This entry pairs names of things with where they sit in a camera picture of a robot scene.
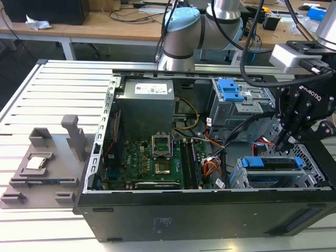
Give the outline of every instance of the white paper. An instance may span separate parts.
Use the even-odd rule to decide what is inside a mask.
[[[28,25],[31,29],[39,30],[39,29],[52,28],[52,26],[48,21],[37,21],[28,17],[27,15],[26,18],[27,18],[26,25]]]

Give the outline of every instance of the power supply label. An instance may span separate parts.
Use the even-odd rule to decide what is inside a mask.
[[[167,84],[164,83],[137,83],[135,93],[138,95],[167,95]]]

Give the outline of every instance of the wooden desk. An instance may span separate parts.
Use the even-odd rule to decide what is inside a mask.
[[[133,20],[148,17],[146,13],[134,13],[137,9],[122,9],[118,15],[112,14],[114,18],[121,20]],[[154,20],[162,22],[163,15],[154,16]],[[90,12],[88,18],[82,26],[68,25],[63,31],[68,37],[90,37],[90,38],[110,38],[129,40],[152,40],[158,41],[161,35],[161,24],[153,22],[148,24],[128,24],[112,20],[108,13]]]
[[[322,7],[328,7],[329,3],[292,0],[293,8],[298,10],[303,3],[319,3]],[[257,4],[243,3],[245,6],[258,6]],[[273,4],[265,5],[271,10],[287,10],[286,6]],[[119,19],[131,20],[146,17],[145,13],[134,13],[136,9],[123,9],[118,11]],[[51,29],[33,30],[24,23],[12,23],[5,16],[7,23],[15,34],[23,40],[42,40],[42,41],[58,41],[62,43],[66,58],[75,60],[73,52],[73,42],[78,43],[97,43],[97,44],[123,44],[123,45],[146,45],[156,46],[160,38],[162,15],[153,17],[157,22],[148,24],[127,24],[112,20],[108,13],[91,12],[89,17],[82,26],[51,24]],[[261,24],[258,24],[257,34],[262,39],[262,44],[272,47],[277,43],[285,43],[288,40],[304,40],[301,34],[294,35],[290,31],[290,23],[279,22],[275,31],[264,30]],[[0,38],[15,39],[4,21],[0,18]],[[246,37],[239,43],[244,45]]]
[[[304,15],[307,14],[307,12],[299,10],[299,7],[303,5],[303,3],[312,3],[312,4],[320,4],[321,7],[328,8],[330,3],[326,2],[316,2],[316,1],[301,1],[301,0],[291,0],[292,7],[296,9],[299,13],[302,13]],[[258,6],[258,4],[248,4],[243,3],[245,6]],[[283,10],[287,11],[287,7],[280,5],[280,4],[273,4],[273,5],[264,5],[265,7],[268,7],[270,10]],[[262,39],[263,46],[273,47],[275,44],[279,43],[286,43],[288,40],[305,40],[305,38],[301,34],[293,34],[290,31],[291,23],[282,23],[279,22],[276,30],[264,30],[263,26],[261,24],[258,24],[257,27],[257,35]],[[241,45],[245,44],[246,37],[242,39],[239,43]]]

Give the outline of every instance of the aluminum extrusion table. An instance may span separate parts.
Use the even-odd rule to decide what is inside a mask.
[[[154,70],[151,63],[57,61],[36,65],[0,113],[0,195],[5,192],[30,144],[34,127],[66,133],[59,124],[77,114],[86,134],[96,132],[112,69]],[[239,73],[238,67],[197,65],[197,70]],[[248,67],[249,73],[292,76],[273,67]],[[336,155],[336,141],[324,141]],[[336,215],[293,237],[99,243],[82,216],[72,209],[0,209],[0,251],[336,251]]]

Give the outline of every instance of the ram slot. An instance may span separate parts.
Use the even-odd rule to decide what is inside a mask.
[[[180,148],[184,189],[197,189],[199,184],[196,178],[195,152],[193,145],[192,143],[183,142],[181,140]]]

